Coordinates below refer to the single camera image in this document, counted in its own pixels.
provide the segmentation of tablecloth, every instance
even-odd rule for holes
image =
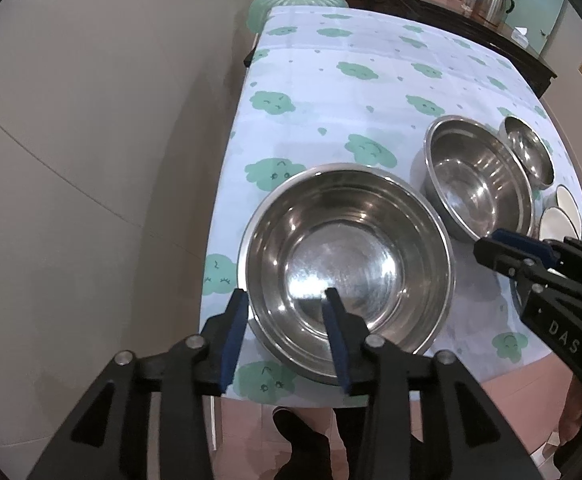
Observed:
[[[560,137],[504,57],[455,34],[356,9],[274,7],[244,82],[220,176],[205,261],[200,326],[236,285],[242,233],[258,204],[289,176],[327,162],[390,171],[421,189],[423,139],[437,117],[458,114],[497,131],[506,115],[535,128],[552,153],[555,184],[582,191]],[[519,320],[509,280],[453,241],[450,315],[427,352],[451,349],[479,381],[550,351]],[[286,406],[350,406],[337,386],[281,364],[247,327],[227,396]]]

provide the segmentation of gray wall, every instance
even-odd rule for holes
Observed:
[[[560,131],[582,182],[582,20],[567,2],[542,57],[558,75],[542,102]]]
[[[251,1],[0,4],[0,465],[13,480],[118,349],[163,351],[197,329]]]

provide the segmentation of black shoe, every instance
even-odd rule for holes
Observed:
[[[321,433],[312,430],[305,421],[288,408],[278,406],[273,410],[273,424],[280,435],[287,439],[292,446],[302,446],[327,438]]]

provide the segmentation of kettle handle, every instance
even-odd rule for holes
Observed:
[[[513,10],[515,8],[516,8],[516,3],[513,0],[511,0],[511,6],[505,12],[508,14],[511,12],[511,10]]]

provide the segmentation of stainless steel kettle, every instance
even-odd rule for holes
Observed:
[[[513,0],[510,1],[510,7],[504,10],[506,7],[505,0],[479,0],[476,5],[478,15],[497,27],[502,22],[504,14],[510,13],[516,6]]]

